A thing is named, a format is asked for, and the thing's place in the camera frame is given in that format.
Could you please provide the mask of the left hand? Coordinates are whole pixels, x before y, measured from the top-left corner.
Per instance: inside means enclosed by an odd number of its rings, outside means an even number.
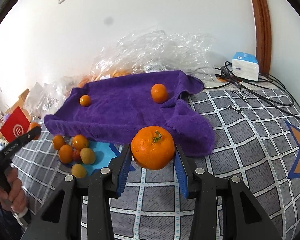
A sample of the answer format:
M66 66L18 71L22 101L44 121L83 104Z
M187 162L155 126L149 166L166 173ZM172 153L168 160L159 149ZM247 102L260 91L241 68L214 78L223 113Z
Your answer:
M18 178L18 170L12 168L7 176L7 181L11 185L9 193L0 187L1 206L6 211L21 213L27 207L27 198L22 189L22 182Z

